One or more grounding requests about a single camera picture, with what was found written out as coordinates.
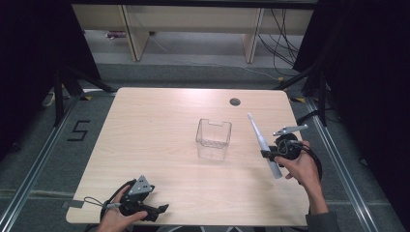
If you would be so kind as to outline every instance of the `gray floor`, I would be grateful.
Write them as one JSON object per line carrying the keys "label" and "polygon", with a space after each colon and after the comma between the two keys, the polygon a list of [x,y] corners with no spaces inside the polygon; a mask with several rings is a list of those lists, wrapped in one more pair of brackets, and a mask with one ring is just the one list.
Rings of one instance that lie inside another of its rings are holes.
{"label": "gray floor", "polygon": [[[240,35],[156,33],[148,42],[142,60],[134,62],[125,39],[111,40],[106,38],[105,34],[106,32],[102,31],[87,31],[85,36],[103,81],[113,87],[200,86],[270,89],[278,84],[278,77],[289,78],[273,69],[274,57],[261,43],[257,45],[253,63],[247,64]],[[299,46],[302,40],[301,37],[290,39],[296,46]],[[283,48],[280,52],[289,55]],[[275,67],[282,73],[295,74],[294,71],[288,70],[288,64],[278,58],[275,59]],[[86,89],[94,88],[87,83],[82,84]],[[288,96],[300,97],[302,86],[303,81],[289,87]],[[113,98],[102,94],[93,96],[89,101],[66,101],[66,105],[75,102],[73,111],[62,128],[44,168],[41,169],[31,194],[15,219],[12,231],[82,231],[85,228],[82,224],[66,222],[67,209],[64,204],[73,197]],[[295,118],[308,113],[306,103],[291,102],[291,106]],[[70,138],[78,137],[78,134],[72,133],[78,120],[90,121],[81,125],[88,133],[83,141],[71,142]],[[404,231],[372,174],[358,163],[360,153],[337,114],[328,111],[327,121],[329,133],[379,231]],[[32,163],[53,130],[53,122],[53,107],[40,111],[19,140],[21,150],[9,153],[0,163],[0,211],[7,209],[14,192],[29,173]],[[319,130],[313,119],[308,119],[306,123],[309,130],[302,131],[302,136],[310,141],[311,147],[322,160],[324,194],[331,210],[338,214],[341,230],[364,231],[360,217],[352,205],[329,151],[324,146]],[[210,227],[206,228],[206,231],[226,231],[226,228]],[[267,231],[293,230],[272,227],[267,228]]]}

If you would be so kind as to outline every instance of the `wire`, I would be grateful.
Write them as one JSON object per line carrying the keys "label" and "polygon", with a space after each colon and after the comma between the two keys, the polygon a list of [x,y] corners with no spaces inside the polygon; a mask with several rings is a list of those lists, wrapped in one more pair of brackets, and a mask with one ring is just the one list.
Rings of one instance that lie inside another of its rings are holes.
{"label": "wire", "polygon": [[[0,197],[10,196],[15,194],[15,189],[0,189]],[[46,191],[46,190],[32,190],[29,193],[29,197],[43,197],[43,198],[73,198],[74,194],[71,192],[63,191]]]}
{"label": "wire", "polygon": [[84,232],[88,232],[88,231],[90,231],[91,229],[96,228],[96,227],[98,227],[98,226],[99,226],[99,224],[88,224],[88,225],[85,227]]}
{"label": "wire", "polygon": [[86,196],[86,197],[84,197],[84,202],[103,207],[103,203],[102,203],[101,201],[99,201],[99,200],[97,200],[96,198],[91,197],[91,196]]}
{"label": "wire", "polygon": [[[333,110],[333,108],[332,108],[332,107],[329,107],[329,108],[325,108],[325,110]],[[307,120],[307,119],[310,118],[310,117],[316,116],[316,115],[318,115],[318,114],[319,114],[319,110],[313,110],[313,111],[311,111],[309,114],[307,114],[307,115],[305,115],[305,116],[303,116],[303,117],[297,119],[297,120],[296,120],[296,124],[297,124],[298,126],[300,126],[305,120]]]}
{"label": "wire", "polygon": [[299,231],[299,232],[308,232],[308,229],[305,228],[298,228],[298,227],[289,227],[295,231]]}
{"label": "wire", "polygon": [[52,93],[50,93],[49,95],[51,95],[51,99],[50,99],[50,101],[49,101],[48,103],[44,103],[44,104],[43,104],[44,107],[50,107],[50,106],[52,106],[52,104],[55,102],[55,93],[52,92]]}
{"label": "wire", "polygon": [[165,48],[163,48],[163,46],[160,45],[160,43],[158,43],[156,40],[154,40],[152,38],[152,36],[148,36],[150,38],[150,40],[152,40],[155,44],[157,44],[157,46],[159,46],[162,50],[164,50],[166,53],[169,53],[169,51]]}
{"label": "wire", "polygon": [[[295,60],[296,60],[295,52],[298,52],[298,51],[299,51],[299,49],[298,49],[295,45],[293,45],[293,44],[287,39],[286,24],[285,24],[285,20],[286,20],[286,9],[282,9],[281,12],[282,12],[282,22],[281,22],[281,25],[280,25],[279,22],[278,22],[277,17],[275,16],[275,13],[274,13],[273,9],[271,9],[272,16],[274,17],[274,20],[275,20],[275,22],[276,22],[276,24],[277,24],[277,26],[278,26],[278,29],[279,29],[279,37],[278,37],[278,40],[275,40],[275,39],[272,37],[272,35],[270,35],[270,38],[271,38],[271,39],[275,42],[275,44],[276,44],[276,45],[275,45],[275,48],[271,48],[270,46],[268,46],[267,43],[265,43],[265,42],[262,40],[262,37],[261,37],[260,35],[258,35],[258,37],[259,37],[260,41],[263,43],[263,45],[268,49],[268,51],[270,51],[271,53],[274,54],[274,59],[273,59],[273,61],[274,61],[274,68],[275,68],[275,70],[276,70],[278,73],[282,74],[282,75],[295,76],[295,75],[289,75],[289,74],[285,74],[285,73],[280,72],[280,71],[278,70],[278,68],[277,68],[277,65],[276,65],[276,58],[278,57],[279,59],[281,59],[282,61],[284,61],[284,62],[287,63],[288,65],[294,66],[294,65],[295,65],[294,63],[295,63]],[[285,40],[286,45],[280,44],[280,39],[281,39],[281,38],[283,38],[283,39]],[[279,46],[284,47],[284,48],[287,49],[287,51],[289,52],[290,60],[287,59],[286,57],[284,57],[283,55],[281,55],[281,54],[278,53],[278,47],[279,47]]]}
{"label": "wire", "polygon": [[191,62],[191,61],[182,61],[182,62],[183,62],[183,63],[187,63],[187,64],[195,64],[195,65],[199,65],[199,66],[217,66],[217,67],[238,68],[238,69],[245,70],[245,71],[247,71],[247,72],[256,73],[256,74],[261,74],[261,75],[266,75],[266,76],[272,78],[273,80],[277,80],[277,81],[278,81],[278,78],[275,78],[275,77],[273,77],[273,76],[271,76],[271,75],[268,75],[268,74],[266,74],[266,73],[253,71],[253,70],[250,70],[250,69],[247,69],[247,68],[244,68],[244,67],[240,67],[240,66],[225,66],[225,65],[216,64],[216,63],[203,64],[203,63],[196,63],[196,62]]}

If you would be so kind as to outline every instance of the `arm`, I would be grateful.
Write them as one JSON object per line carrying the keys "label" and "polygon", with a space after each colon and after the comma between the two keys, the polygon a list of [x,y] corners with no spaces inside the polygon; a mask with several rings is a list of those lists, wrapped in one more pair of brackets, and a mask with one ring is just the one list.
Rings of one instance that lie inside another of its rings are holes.
{"label": "arm", "polygon": [[[121,189],[120,192],[114,197],[112,203],[120,202],[121,196],[130,188],[127,186]],[[131,216],[123,216],[118,208],[108,210],[102,218],[98,232],[122,232],[133,222],[144,219],[148,213],[145,211],[137,212]]]}
{"label": "arm", "polygon": [[305,188],[310,204],[310,215],[307,215],[307,226],[310,231],[339,231],[336,214],[329,212],[323,196],[322,184],[316,164],[310,155],[302,151],[294,160],[276,157],[275,162],[289,171],[286,179],[295,178]]}

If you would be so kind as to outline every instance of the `aluminum rail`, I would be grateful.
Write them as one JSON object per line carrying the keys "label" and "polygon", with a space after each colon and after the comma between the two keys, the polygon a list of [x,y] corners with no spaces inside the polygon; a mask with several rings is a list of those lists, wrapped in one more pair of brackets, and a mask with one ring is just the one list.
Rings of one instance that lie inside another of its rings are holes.
{"label": "aluminum rail", "polygon": [[[317,110],[313,99],[307,98],[307,108],[310,112]],[[317,116],[313,116],[313,122],[319,131],[326,149],[328,150],[331,160],[336,168],[338,177],[340,178],[341,183],[346,190],[347,196],[349,197],[350,202],[352,203],[352,206],[356,211],[362,227],[366,232],[379,231],[373,215],[371,214],[370,209],[368,208],[366,202],[360,194],[359,189],[353,181],[353,178],[350,175],[346,165],[344,164],[344,161],[341,158],[337,146],[335,145],[335,142],[333,141],[328,129],[326,127],[323,127],[322,123],[319,120],[319,117]]]}
{"label": "aluminum rail", "polygon": [[8,208],[3,212],[0,220],[1,231],[8,232],[12,229],[15,220],[17,219],[21,209],[24,206],[24,203],[26,202],[30,194],[31,189],[39,179],[40,174],[42,173],[42,170],[51,154],[51,151],[57,143],[62,130],[66,126],[67,119],[69,118],[71,112],[73,111],[73,108],[78,103],[79,99],[80,96],[70,99],[69,104],[66,108],[66,114],[62,118],[61,122],[51,131],[50,136],[48,137],[46,143],[42,147],[33,165],[31,166],[24,181],[22,182],[18,190],[15,192],[12,202],[9,204]]}

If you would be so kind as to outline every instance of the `wrist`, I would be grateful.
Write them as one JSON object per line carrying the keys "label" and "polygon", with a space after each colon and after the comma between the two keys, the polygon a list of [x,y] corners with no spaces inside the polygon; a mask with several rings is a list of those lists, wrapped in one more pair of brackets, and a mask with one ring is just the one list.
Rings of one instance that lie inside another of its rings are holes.
{"label": "wrist", "polygon": [[326,204],[322,187],[320,185],[305,187],[305,190],[307,191],[310,212],[312,215],[329,213],[328,205]]}
{"label": "wrist", "polygon": [[105,223],[102,221],[99,227],[97,228],[97,232],[114,232],[114,231],[123,231],[122,229],[118,228],[118,224],[110,224]]}

